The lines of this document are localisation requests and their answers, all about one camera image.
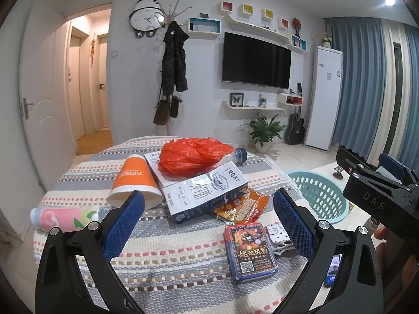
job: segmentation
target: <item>black jacket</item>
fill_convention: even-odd
[[[176,21],[172,21],[164,36],[166,50],[163,55],[161,70],[161,89],[163,95],[173,94],[175,85],[176,91],[188,90],[186,81],[185,50],[183,45],[189,36],[179,27]]]

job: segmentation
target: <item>television screen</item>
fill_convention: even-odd
[[[223,81],[288,89],[291,50],[243,35],[225,33]]]

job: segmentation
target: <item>smartphone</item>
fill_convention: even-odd
[[[333,286],[333,282],[335,282],[336,274],[339,270],[340,265],[340,255],[335,255],[332,258],[332,263],[330,264],[329,270],[327,271],[326,278],[324,279],[324,286],[326,288],[330,288]]]

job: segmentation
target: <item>floating shelf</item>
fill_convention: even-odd
[[[278,18],[278,27],[289,29],[290,28],[290,22],[287,19],[284,18]]]
[[[189,18],[189,33],[221,34],[221,20],[208,18]]]
[[[270,9],[262,8],[262,10],[261,10],[261,16],[264,19],[273,20],[274,19],[274,12],[272,10],[270,10]]]
[[[253,15],[253,6],[250,4],[241,4],[238,11],[244,15]]]
[[[301,106],[302,97],[295,94],[278,93],[277,102],[290,106]]]
[[[222,12],[232,13],[233,12],[233,3],[227,1],[220,2],[220,9]]]
[[[291,43],[288,45],[288,48],[297,53],[306,53],[307,52],[307,41],[297,37],[295,35],[291,36]]]
[[[266,107],[260,108],[258,106],[231,106],[228,101],[223,100],[223,104],[227,105],[232,110],[270,110],[270,111],[284,111],[286,115],[286,110],[283,108],[275,108],[275,107]]]
[[[263,28],[262,26],[258,26],[258,25],[254,25],[252,23],[246,23],[244,21],[239,21],[239,20],[233,19],[230,14],[229,15],[226,15],[224,17],[224,19],[226,21],[232,23],[232,24],[235,24],[235,25],[252,28],[254,30],[257,30],[257,31],[260,31],[260,32],[263,32],[263,33],[266,33],[266,34],[275,35],[275,36],[277,36],[278,38],[281,39],[281,42],[284,45],[290,45],[290,39],[286,35],[281,34],[280,32],[275,32],[273,30],[269,30],[267,28]]]

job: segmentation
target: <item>acoustic guitar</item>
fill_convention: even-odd
[[[299,96],[302,97],[301,83],[297,83],[297,90]],[[289,145],[297,145],[302,143],[305,135],[304,119],[301,118],[301,106],[298,107],[298,111],[290,115],[288,120],[288,126],[286,127],[284,134],[284,141]]]

